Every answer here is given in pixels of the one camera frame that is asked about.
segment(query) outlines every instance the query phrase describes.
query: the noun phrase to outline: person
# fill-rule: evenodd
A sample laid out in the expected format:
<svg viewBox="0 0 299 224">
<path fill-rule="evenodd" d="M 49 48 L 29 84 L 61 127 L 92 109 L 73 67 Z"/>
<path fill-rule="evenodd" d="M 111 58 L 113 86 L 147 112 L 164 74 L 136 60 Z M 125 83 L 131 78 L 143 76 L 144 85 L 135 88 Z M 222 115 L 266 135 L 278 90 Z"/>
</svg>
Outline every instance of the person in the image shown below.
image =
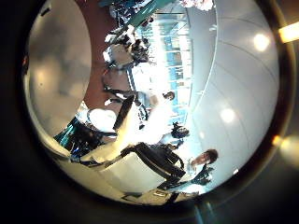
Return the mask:
<svg viewBox="0 0 299 224">
<path fill-rule="evenodd" d="M 121 114 L 122 123 L 115 125 L 117 133 L 116 141 L 97 147 L 90 153 L 82 156 L 79 162 L 85 165 L 102 164 L 107 161 L 113 161 L 120 156 L 121 151 L 133 144 L 135 132 L 139 130 L 138 109 L 133 104 L 135 97 L 130 96 L 123 101 L 122 107 L 126 108 L 125 114 Z"/>
<path fill-rule="evenodd" d="M 181 158 L 184 164 L 185 175 L 179 180 L 179 182 L 170 185 L 160 186 L 161 189 L 167 189 L 170 191 L 180 191 L 190 184 L 203 184 L 205 185 L 210 181 L 210 175 L 207 173 L 206 179 L 202 178 L 202 175 L 206 175 L 206 170 L 214 170 L 213 168 L 206 168 L 209 164 L 214 163 L 219 157 L 218 151 L 215 148 L 210 148 L 205 152 L 198 155 L 195 159 L 188 158 L 182 155 L 182 151 L 176 152 Z"/>
<path fill-rule="evenodd" d="M 214 148 L 210 148 L 203 152 L 195 159 L 189 158 L 185 162 L 186 175 L 183 176 L 180 181 L 190 181 L 196 177 L 196 175 L 203 169 L 205 164 L 212 164 L 219 157 L 218 151 Z"/>
<path fill-rule="evenodd" d="M 135 142 L 141 141 L 148 144 L 158 143 L 163 135 L 168 132 L 169 119 L 173 114 L 170 101 L 174 100 L 175 93 L 169 91 L 167 93 L 161 93 L 159 91 L 147 90 L 147 91 L 121 91 L 112 90 L 108 86 L 105 86 L 105 90 L 114 94 L 119 99 L 126 99 L 130 95 L 135 96 L 135 105 L 144 106 L 146 109 L 150 108 L 148 120 L 143 121 L 143 127 L 135 132 Z M 139 101 L 140 98 L 145 98 L 144 104 Z M 108 99 L 106 105 L 115 100 Z"/>
<path fill-rule="evenodd" d="M 115 102 L 115 103 L 121 103 L 123 99 L 126 99 L 127 97 L 131 96 L 131 95 L 134 95 L 135 96 L 135 104 L 137 106 L 140 106 L 141 103 L 139 101 L 140 98 L 149 98 L 149 104 L 146 105 L 146 107 L 149 107 L 149 106 L 156 106 L 159 102 L 159 100 L 161 101 L 161 97 L 160 96 L 163 96 L 163 98 L 165 100 L 168 100 L 168 101 L 172 101 L 174 98 L 175 98 L 175 93 L 173 91 L 169 91 L 167 93 L 158 93 L 158 92 L 155 92 L 154 90 L 150 89 L 148 91 L 122 91 L 122 90 L 114 90 L 114 89 L 111 89 L 107 84 L 104 83 L 104 91 L 105 92 L 109 92 L 113 95 L 115 95 L 117 99 L 108 99 L 105 101 L 105 105 L 109 105 L 110 103 L 112 102 Z"/>
<path fill-rule="evenodd" d="M 183 138 L 188 137 L 190 132 L 187 128 L 182 125 L 179 125 L 178 122 L 173 122 L 173 128 L 171 132 L 166 133 L 163 138 L 161 139 L 161 143 L 170 143 L 178 140 L 178 144 L 182 144 Z"/>
<path fill-rule="evenodd" d="M 153 18 L 152 17 L 148 17 L 146 20 L 144 20 L 142 23 L 141 23 L 141 26 L 143 28 L 147 27 L 151 22 L 153 22 Z"/>
</svg>

